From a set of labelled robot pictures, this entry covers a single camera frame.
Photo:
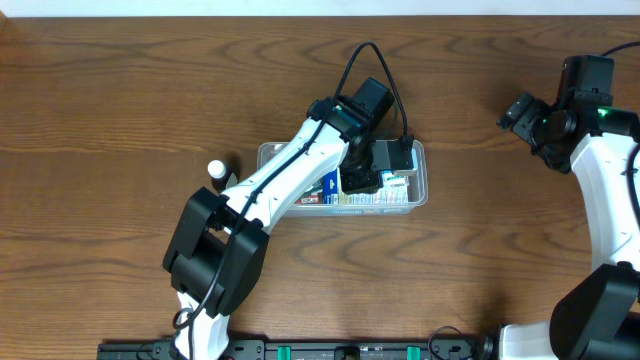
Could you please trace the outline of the blue fever patch box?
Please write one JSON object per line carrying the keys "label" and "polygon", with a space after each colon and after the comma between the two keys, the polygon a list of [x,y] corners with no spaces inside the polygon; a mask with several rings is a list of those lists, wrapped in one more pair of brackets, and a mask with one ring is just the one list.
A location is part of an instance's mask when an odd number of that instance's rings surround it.
{"label": "blue fever patch box", "polygon": [[334,170],[322,178],[323,203],[340,205],[371,205],[408,203],[408,187],[380,188],[374,194],[344,194],[341,190],[339,170]]}

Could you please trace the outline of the white Panadol box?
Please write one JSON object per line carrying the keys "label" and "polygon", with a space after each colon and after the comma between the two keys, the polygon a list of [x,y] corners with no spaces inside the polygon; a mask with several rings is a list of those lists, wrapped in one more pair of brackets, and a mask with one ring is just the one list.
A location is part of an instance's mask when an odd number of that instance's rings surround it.
{"label": "white Panadol box", "polygon": [[390,170],[382,171],[381,179],[384,188],[404,188],[409,184],[407,176],[395,175]]}

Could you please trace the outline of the green square box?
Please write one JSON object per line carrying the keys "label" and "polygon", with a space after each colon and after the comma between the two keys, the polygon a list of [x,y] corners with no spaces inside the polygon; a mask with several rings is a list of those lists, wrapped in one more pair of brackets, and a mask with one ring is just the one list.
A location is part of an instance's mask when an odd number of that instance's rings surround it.
{"label": "green square box", "polygon": [[310,196],[312,194],[317,194],[318,192],[321,192],[322,189],[323,189],[322,181],[317,180],[309,188],[305,190],[305,192],[303,193],[303,197]]}

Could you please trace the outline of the red Panadol box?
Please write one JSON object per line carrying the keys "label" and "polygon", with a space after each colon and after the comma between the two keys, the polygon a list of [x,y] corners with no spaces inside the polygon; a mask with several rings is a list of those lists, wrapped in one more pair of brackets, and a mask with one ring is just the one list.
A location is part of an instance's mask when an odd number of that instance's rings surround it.
{"label": "red Panadol box", "polygon": [[321,193],[302,196],[296,201],[296,204],[298,205],[313,205],[313,204],[322,204],[322,203],[323,203],[323,196]]}

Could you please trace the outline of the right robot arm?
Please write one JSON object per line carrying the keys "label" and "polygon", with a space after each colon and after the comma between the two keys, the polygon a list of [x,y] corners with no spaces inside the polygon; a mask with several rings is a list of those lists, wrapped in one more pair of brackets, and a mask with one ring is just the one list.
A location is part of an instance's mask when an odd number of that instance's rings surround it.
{"label": "right robot arm", "polygon": [[607,54],[568,57],[553,104],[524,93],[497,123],[548,168],[576,176],[592,256],[550,319],[500,330],[497,359],[639,356],[639,116],[614,107],[613,73]]}

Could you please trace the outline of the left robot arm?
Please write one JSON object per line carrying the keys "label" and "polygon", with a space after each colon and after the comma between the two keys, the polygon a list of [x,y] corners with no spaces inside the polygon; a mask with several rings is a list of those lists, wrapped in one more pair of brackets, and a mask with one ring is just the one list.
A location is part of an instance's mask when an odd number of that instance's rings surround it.
{"label": "left robot arm", "polygon": [[164,255],[181,308],[175,347],[183,359],[218,359],[230,315],[257,284],[270,234],[318,179],[339,170],[356,181],[371,172],[373,135],[400,103],[392,87],[367,79],[352,96],[315,101],[294,138],[247,179],[186,202]]}

